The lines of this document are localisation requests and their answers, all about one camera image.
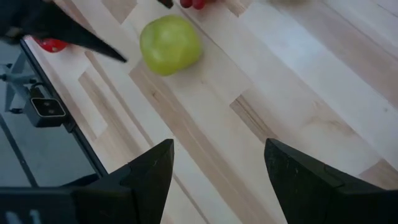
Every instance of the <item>apple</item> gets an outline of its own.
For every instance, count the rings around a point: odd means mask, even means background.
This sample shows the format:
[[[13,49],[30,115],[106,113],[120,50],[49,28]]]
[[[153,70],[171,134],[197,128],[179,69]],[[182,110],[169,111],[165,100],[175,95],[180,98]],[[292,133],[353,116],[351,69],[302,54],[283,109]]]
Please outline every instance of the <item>apple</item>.
[[[164,16],[146,25],[139,42],[147,66],[162,76],[195,63],[203,50],[191,23],[177,15]]]

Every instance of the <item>wooden cutting board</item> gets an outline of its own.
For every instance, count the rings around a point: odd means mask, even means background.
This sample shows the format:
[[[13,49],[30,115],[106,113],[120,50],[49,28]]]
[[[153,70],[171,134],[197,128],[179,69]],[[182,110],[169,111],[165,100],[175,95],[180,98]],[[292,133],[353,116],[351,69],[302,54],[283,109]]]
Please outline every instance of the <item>wooden cutting board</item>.
[[[175,139],[164,223],[285,223],[267,138],[398,187],[396,1],[224,0],[202,11],[155,0],[57,3],[129,59],[79,47],[49,54],[27,40],[108,172]],[[166,14],[189,19],[205,53],[161,78],[138,37]]]

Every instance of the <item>light wood surface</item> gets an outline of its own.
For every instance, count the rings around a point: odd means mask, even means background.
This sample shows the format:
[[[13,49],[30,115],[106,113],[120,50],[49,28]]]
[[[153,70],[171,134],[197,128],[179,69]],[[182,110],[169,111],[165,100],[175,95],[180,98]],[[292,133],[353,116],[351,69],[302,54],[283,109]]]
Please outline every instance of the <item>light wood surface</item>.
[[[129,59],[79,47],[48,54],[27,39],[108,172],[175,139],[162,223],[285,223],[267,138],[398,187],[395,0],[224,0],[200,12],[155,0],[57,3]],[[205,51],[162,78],[138,37],[166,14],[189,19]]]

